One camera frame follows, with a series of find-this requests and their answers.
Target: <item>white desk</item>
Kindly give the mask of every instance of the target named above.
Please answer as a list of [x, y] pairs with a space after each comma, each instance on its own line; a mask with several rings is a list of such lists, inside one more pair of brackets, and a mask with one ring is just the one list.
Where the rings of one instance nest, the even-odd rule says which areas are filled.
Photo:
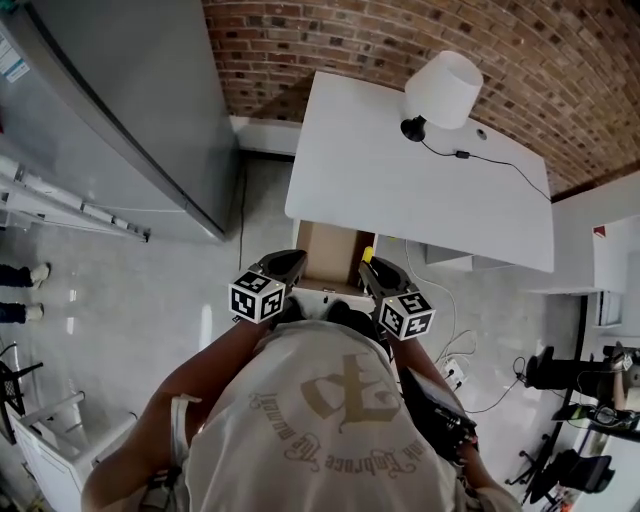
[[[403, 111], [402, 92], [316, 73], [286, 214], [552, 271], [551, 204], [513, 167], [407, 140]], [[429, 126], [425, 142], [511, 162], [549, 195], [544, 160], [480, 123]]]

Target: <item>stainless steel refrigerator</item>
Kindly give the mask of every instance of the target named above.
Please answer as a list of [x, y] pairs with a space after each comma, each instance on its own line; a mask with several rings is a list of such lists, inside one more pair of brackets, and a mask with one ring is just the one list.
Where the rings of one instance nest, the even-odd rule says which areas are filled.
[[200, 0], [16, 2], [0, 32], [30, 68], [0, 77], [0, 154], [151, 237], [224, 239], [237, 143]]

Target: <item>leg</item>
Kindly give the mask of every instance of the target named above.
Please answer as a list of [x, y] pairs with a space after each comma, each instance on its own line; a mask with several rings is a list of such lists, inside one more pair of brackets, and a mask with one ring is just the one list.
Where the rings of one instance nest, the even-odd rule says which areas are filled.
[[24, 304], [4, 304], [0, 302], [0, 324], [23, 324], [27, 321]]
[[18, 270], [9, 265], [0, 265], [0, 286], [30, 288], [33, 286], [31, 271], [27, 267]]

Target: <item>shoe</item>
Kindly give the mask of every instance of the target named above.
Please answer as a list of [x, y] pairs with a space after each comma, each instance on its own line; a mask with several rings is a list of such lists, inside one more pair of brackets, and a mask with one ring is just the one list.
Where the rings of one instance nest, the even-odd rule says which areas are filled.
[[37, 322], [44, 315], [44, 306], [42, 304], [33, 304], [25, 308], [27, 322]]
[[49, 274], [51, 274], [51, 264], [49, 263], [43, 263], [34, 268], [31, 271], [31, 282], [33, 283], [31, 289], [37, 290], [40, 288], [40, 285], [47, 280]]

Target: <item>power strip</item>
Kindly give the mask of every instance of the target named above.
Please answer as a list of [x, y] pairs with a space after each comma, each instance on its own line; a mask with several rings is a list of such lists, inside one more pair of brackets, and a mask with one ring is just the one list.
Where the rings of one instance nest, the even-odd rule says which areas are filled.
[[449, 359], [447, 364], [444, 365], [444, 376], [447, 384], [454, 391], [460, 389], [460, 386], [467, 380], [462, 368], [460, 368], [455, 359]]

